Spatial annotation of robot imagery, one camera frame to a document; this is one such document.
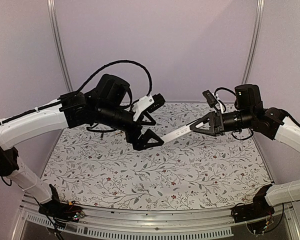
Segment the white remote control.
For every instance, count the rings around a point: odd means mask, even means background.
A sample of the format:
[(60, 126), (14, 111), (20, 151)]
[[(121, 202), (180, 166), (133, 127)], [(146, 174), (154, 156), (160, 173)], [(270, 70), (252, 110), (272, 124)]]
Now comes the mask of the white remote control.
[(193, 131), (190, 129), (190, 126), (193, 124), (193, 122), (184, 125), (164, 136), (161, 136), (160, 139), (163, 141), (164, 144), (169, 143), (171, 141), (174, 141), (184, 135), (187, 135), (189, 133), (192, 133)]

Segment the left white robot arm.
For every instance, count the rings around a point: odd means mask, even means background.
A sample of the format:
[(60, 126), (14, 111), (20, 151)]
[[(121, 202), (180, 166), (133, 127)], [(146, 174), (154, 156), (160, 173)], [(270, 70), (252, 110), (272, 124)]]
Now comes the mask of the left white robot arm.
[(30, 193), (45, 212), (60, 217), (66, 205), (60, 202), (57, 190), (24, 165), (16, 145), (56, 130), (102, 124), (123, 131), (126, 141), (137, 151), (161, 146), (164, 142), (159, 136), (150, 129), (142, 132), (142, 128), (156, 124), (150, 114), (164, 105), (164, 97), (148, 93), (122, 105), (125, 95), (131, 94), (127, 81), (104, 74), (96, 87), (88, 92), (78, 89), (46, 105), (0, 118), (0, 177), (15, 182)]

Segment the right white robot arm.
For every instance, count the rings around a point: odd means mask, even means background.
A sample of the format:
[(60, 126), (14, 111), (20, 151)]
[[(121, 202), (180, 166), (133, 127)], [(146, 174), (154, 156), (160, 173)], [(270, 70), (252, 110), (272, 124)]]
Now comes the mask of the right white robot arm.
[[(264, 108), (260, 89), (255, 84), (238, 85), (234, 94), (235, 111), (209, 112), (190, 124), (190, 130), (216, 137), (227, 132), (250, 129), (300, 153), (300, 124), (290, 113), (276, 107)], [(297, 201), (300, 201), (300, 179), (267, 185), (254, 196), (248, 213), (252, 218), (259, 218), (268, 210), (268, 206)]]

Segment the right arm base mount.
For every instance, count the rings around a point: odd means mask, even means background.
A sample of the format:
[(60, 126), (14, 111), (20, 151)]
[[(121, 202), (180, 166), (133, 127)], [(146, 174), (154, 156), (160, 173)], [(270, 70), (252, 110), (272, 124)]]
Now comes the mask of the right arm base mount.
[(231, 216), (235, 223), (263, 218), (275, 213), (272, 206), (262, 206), (258, 203), (238, 203), (231, 208)]

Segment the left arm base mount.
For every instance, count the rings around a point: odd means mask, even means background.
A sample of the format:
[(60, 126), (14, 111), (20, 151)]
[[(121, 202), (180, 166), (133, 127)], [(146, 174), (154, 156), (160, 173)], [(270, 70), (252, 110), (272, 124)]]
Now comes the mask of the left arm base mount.
[(55, 199), (39, 204), (39, 213), (64, 222), (78, 222), (85, 216), (83, 208), (75, 201), (60, 202)]

